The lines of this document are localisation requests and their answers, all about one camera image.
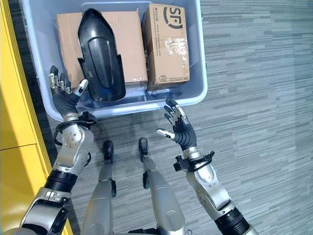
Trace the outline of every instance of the printed logo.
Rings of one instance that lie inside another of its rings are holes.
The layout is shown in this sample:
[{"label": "printed logo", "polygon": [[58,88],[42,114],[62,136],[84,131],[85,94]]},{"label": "printed logo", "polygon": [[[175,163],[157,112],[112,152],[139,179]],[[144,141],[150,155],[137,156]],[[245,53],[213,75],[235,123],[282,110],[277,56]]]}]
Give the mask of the printed logo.
[{"label": "printed logo", "polygon": [[165,22],[168,26],[175,29],[182,28],[182,22],[181,22],[181,16],[180,16],[181,10],[176,7],[170,7],[168,11],[168,7],[164,8],[163,15]]},{"label": "printed logo", "polygon": [[167,78],[166,75],[161,75],[159,78],[160,82],[166,82]]}]

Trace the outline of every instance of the robot leg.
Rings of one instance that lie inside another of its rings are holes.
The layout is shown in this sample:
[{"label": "robot leg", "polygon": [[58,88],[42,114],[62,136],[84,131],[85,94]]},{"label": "robot leg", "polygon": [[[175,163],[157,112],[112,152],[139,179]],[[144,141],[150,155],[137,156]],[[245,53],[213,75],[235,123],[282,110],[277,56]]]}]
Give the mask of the robot leg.
[{"label": "robot leg", "polygon": [[139,140],[140,159],[144,164],[143,186],[150,188],[157,228],[161,235],[185,235],[185,217],[173,190],[157,170],[154,161],[147,157],[147,139]]},{"label": "robot leg", "polygon": [[116,196],[116,184],[112,179],[113,144],[103,144],[104,164],[99,174],[99,182],[88,203],[82,227],[82,235],[113,234],[112,197]]}]

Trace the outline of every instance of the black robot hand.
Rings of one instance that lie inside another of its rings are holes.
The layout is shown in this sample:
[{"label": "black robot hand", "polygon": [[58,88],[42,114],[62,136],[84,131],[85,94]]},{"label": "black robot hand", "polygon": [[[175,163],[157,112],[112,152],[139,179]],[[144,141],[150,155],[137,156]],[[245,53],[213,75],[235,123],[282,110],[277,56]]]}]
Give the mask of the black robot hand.
[{"label": "black robot hand", "polygon": [[71,83],[64,73],[58,76],[58,69],[52,66],[49,74],[49,84],[55,108],[64,118],[67,114],[77,113],[76,105],[80,96],[88,86],[88,80],[82,80],[76,88],[71,91]]},{"label": "black robot hand", "polygon": [[166,100],[166,104],[168,106],[164,106],[164,109],[168,114],[164,114],[164,116],[173,126],[174,133],[162,128],[157,129],[156,132],[178,143],[183,151],[187,148],[197,146],[195,130],[190,124],[185,112],[174,100]]}]

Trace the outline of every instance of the robot forearm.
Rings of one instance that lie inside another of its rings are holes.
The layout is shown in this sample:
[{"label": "robot forearm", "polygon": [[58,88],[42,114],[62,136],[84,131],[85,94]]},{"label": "robot forearm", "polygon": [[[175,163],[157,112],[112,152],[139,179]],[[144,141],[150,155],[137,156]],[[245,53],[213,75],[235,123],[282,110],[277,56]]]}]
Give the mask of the robot forearm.
[{"label": "robot forearm", "polygon": [[[188,162],[203,158],[197,147],[184,150]],[[195,170],[187,172],[187,180],[195,189],[198,200],[214,220],[223,235],[258,235],[235,207],[226,189],[218,181],[211,164],[202,162],[194,165]]]},{"label": "robot forearm", "polygon": [[67,218],[65,204],[84,166],[90,161],[88,148],[93,134],[84,126],[72,124],[63,130],[62,148],[44,187],[40,188],[20,227],[38,234],[59,234]]}]

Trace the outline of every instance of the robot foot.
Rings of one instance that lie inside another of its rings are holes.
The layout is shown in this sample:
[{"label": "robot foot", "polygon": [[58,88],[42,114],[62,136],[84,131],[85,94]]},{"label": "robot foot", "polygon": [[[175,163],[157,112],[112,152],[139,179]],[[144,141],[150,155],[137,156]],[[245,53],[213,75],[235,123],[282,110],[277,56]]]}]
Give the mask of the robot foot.
[{"label": "robot foot", "polygon": [[140,152],[140,160],[143,162],[143,158],[148,154],[148,141],[146,138],[141,138],[139,140],[139,152]]},{"label": "robot foot", "polygon": [[104,161],[113,164],[114,147],[112,141],[105,141],[102,149]]}]

